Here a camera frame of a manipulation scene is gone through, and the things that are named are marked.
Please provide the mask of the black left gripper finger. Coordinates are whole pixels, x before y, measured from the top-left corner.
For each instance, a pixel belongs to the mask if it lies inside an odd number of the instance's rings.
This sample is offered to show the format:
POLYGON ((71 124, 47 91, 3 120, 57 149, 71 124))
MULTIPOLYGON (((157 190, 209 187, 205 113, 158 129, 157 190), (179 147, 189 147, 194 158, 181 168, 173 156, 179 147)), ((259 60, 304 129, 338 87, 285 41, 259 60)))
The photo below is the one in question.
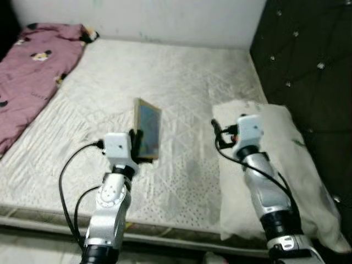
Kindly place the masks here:
POLYGON ((130 136, 130 154, 131 157, 141 157, 141 146, 142 146, 142 140, 144 137, 144 132, 142 130, 138 129, 131 129, 129 131, 129 136, 130 136))

